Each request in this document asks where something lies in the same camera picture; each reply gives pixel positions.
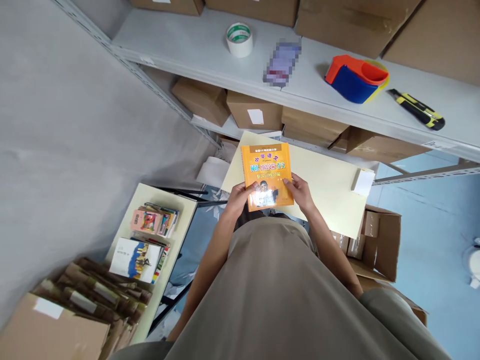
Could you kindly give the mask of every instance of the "hand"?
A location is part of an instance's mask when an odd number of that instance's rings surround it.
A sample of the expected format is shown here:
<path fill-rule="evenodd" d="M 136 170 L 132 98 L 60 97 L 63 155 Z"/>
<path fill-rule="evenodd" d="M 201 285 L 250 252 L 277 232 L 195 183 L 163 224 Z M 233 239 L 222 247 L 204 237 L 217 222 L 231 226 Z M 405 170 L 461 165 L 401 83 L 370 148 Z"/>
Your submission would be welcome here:
<path fill-rule="evenodd" d="M 256 181 L 247 188 L 245 188 L 245 182 L 232 187 L 223 213 L 237 220 L 244 210 L 249 195 L 254 192 L 256 188 L 259 188 L 259 184 Z"/>
<path fill-rule="evenodd" d="M 316 209 L 312 195 L 310 194 L 309 183 L 303 180 L 295 173 L 291 173 L 291 179 L 293 182 L 283 179 L 283 183 L 290 190 L 295 202 L 300 207 L 302 213 L 310 212 Z"/>

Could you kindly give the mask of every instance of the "sticker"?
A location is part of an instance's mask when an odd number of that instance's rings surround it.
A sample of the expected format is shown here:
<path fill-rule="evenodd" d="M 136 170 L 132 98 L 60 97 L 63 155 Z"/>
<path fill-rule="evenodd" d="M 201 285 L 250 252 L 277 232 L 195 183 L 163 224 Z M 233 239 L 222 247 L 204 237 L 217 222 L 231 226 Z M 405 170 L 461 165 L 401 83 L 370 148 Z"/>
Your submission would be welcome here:
<path fill-rule="evenodd" d="M 58 320 L 64 308 L 61 307 L 60 305 L 57 305 L 54 302 L 51 302 L 51 301 L 45 300 L 44 298 L 39 297 L 36 300 L 33 310 L 39 313 L 45 314 L 55 320 Z"/>
<path fill-rule="evenodd" d="M 116 304 L 117 300 L 119 299 L 119 296 L 117 294 L 115 294 L 112 290 L 99 282 L 95 283 L 93 289 L 97 294 L 103 296 L 112 304 Z"/>
<path fill-rule="evenodd" d="M 88 300 L 78 291 L 74 291 L 71 293 L 70 301 L 90 314 L 93 314 L 95 310 L 97 310 L 97 305 L 94 302 Z"/>
<path fill-rule="evenodd" d="M 151 65 L 151 66 L 155 66 L 155 63 L 154 61 L 152 60 L 151 57 L 148 57 L 148 56 L 140 56 L 140 61 L 148 64 L 148 65 Z"/>
<path fill-rule="evenodd" d="M 457 145 L 451 144 L 449 142 L 441 141 L 441 140 L 432 140 L 422 144 L 422 146 L 430 149 L 440 150 L 440 149 L 451 149 L 456 147 Z"/>
<path fill-rule="evenodd" d="M 264 124 L 264 113 L 260 109 L 248 109 L 248 115 L 250 115 L 251 123 L 254 125 Z"/>

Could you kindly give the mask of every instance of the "yellow utility knife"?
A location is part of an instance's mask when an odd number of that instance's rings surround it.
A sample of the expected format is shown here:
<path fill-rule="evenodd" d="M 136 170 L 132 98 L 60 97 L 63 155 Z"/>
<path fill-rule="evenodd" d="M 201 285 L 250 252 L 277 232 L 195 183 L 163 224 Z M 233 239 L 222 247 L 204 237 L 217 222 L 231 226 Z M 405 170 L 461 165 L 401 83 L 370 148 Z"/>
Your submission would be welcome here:
<path fill-rule="evenodd" d="M 445 126 L 445 119 L 438 112 L 435 112 L 431 107 L 425 105 L 423 102 L 418 101 L 407 93 L 399 93 L 395 89 L 387 91 L 396 98 L 396 102 L 399 103 L 405 110 L 416 117 L 427 128 L 432 130 L 440 130 Z"/>

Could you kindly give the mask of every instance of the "tape roll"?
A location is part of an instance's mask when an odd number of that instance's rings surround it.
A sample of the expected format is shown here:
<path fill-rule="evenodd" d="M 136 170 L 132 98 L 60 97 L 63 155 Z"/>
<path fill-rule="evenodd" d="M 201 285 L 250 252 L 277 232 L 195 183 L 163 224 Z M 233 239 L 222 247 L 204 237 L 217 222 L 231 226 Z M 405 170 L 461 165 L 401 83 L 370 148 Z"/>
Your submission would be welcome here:
<path fill-rule="evenodd" d="M 226 43 L 234 57 L 244 58 L 250 55 L 254 42 L 249 26 L 243 22 L 230 25 L 226 30 Z"/>

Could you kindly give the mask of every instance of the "white table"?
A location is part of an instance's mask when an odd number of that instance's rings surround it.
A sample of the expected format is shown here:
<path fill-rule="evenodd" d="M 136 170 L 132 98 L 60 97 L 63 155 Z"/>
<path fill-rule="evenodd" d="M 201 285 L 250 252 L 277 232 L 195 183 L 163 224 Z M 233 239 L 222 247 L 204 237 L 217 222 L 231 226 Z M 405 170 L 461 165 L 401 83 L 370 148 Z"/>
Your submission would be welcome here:
<path fill-rule="evenodd" d="M 230 192 L 234 185 L 245 180 L 241 146 L 281 143 L 266 136 L 244 131 L 221 189 Z M 328 227 L 337 233 L 356 238 L 367 202 L 366 196 L 352 191 L 352 183 L 359 167 L 291 144 L 289 148 L 291 170 L 308 182 L 313 201 Z M 291 206 L 279 206 L 276 209 L 306 220 L 296 203 Z"/>
<path fill-rule="evenodd" d="M 137 210 L 140 206 L 143 206 L 144 203 L 153 203 L 165 206 L 167 208 L 175 209 L 180 212 L 180 215 L 177 220 L 177 224 L 174 232 L 172 233 L 169 239 L 161 238 L 163 242 L 168 241 L 170 243 L 170 250 L 166 258 L 165 264 L 160 272 L 160 277 L 156 281 L 155 285 L 150 285 L 150 291 L 153 295 L 150 299 L 150 302 L 145 310 L 145 313 L 138 323 L 138 327 L 131 339 L 130 344 L 138 344 L 145 341 L 150 330 L 150 326 L 155 318 L 155 314 L 162 300 L 162 295 L 164 294 L 165 288 L 170 278 L 170 274 L 174 268 L 175 262 L 179 255 L 180 249 L 184 242 L 187 231 L 189 230 L 190 223 L 194 217 L 195 210 L 197 209 L 197 202 L 190 200 L 178 195 L 174 195 L 170 192 L 159 190 L 157 188 L 145 185 L 138 184 L 135 193 L 128 205 L 128 208 L 123 216 L 120 227 L 116 232 L 115 238 L 111 244 L 110 250 L 105 258 L 105 263 L 110 265 L 112 261 L 112 256 L 115 251 L 115 246 L 119 238 L 130 239 L 132 230 L 130 229 L 130 221 L 132 220 L 134 211 Z"/>

